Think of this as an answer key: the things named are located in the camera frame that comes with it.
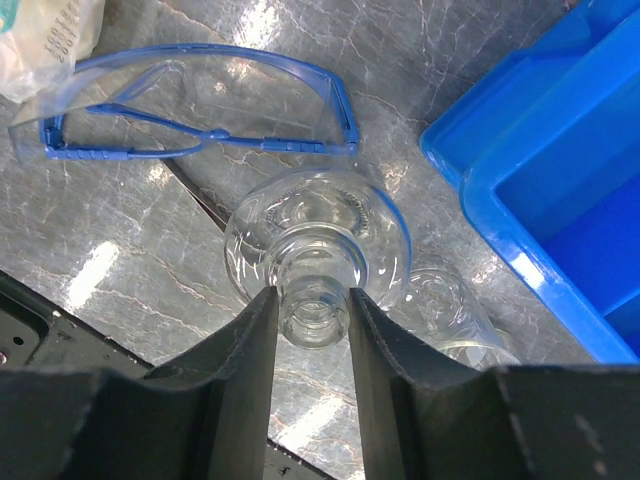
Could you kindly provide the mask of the metal tweezers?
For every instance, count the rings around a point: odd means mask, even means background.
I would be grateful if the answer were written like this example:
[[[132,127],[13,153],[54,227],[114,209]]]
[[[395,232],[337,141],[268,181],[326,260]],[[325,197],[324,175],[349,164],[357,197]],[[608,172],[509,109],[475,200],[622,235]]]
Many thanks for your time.
[[[224,202],[212,191],[197,185],[187,173],[178,165],[175,159],[162,159],[162,163],[182,184],[190,196],[201,207],[205,214],[214,222],[221,232],[225,232],[231,211]]]

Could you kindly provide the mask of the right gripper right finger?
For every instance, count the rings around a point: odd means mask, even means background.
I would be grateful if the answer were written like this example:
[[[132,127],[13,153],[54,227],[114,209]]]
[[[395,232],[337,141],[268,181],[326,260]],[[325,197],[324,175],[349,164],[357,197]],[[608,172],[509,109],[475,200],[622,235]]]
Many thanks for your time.
[[[635,365],[471,369],[349,293],[369,479],[635,479]]]

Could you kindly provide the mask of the small clear glass dish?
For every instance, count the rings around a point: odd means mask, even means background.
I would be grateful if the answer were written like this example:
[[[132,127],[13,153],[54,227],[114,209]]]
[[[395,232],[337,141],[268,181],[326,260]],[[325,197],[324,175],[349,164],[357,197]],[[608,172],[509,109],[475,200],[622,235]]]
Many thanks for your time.
[[[466,283],[446,270],[413,271],[404,297],[389,316],[429,346],[467,367],[485,370],[520,363],[511,338],[492,324]]]

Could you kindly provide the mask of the small glass reagent bottle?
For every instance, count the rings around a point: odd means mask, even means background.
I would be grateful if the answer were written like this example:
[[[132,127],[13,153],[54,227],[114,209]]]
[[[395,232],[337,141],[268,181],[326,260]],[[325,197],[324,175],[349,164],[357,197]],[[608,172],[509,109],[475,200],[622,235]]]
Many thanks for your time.
[[[1,95],[21,103],[74,71],[98,43],[104,0],[1,2]]]

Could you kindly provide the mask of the blue plastic divided bin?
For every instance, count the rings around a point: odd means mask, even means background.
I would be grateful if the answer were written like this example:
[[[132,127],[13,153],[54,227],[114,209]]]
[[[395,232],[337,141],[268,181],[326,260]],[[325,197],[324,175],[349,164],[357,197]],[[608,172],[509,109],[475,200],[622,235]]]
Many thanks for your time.
[[[596,361],[638,362],[637,2],[581,2],[420,147],[469,223]]]

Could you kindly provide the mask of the clear glass funnel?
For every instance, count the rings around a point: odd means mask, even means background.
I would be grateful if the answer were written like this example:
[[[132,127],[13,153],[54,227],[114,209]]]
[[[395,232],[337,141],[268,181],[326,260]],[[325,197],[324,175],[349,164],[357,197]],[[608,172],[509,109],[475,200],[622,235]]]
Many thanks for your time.
[[[273,286],[279,331],[292,344],[339,342],[352,288],[383,310],[404,294],[411,239],[388,195],[348,170],[291,170],[255,187],[225,229],[228,277],[245,300]]]

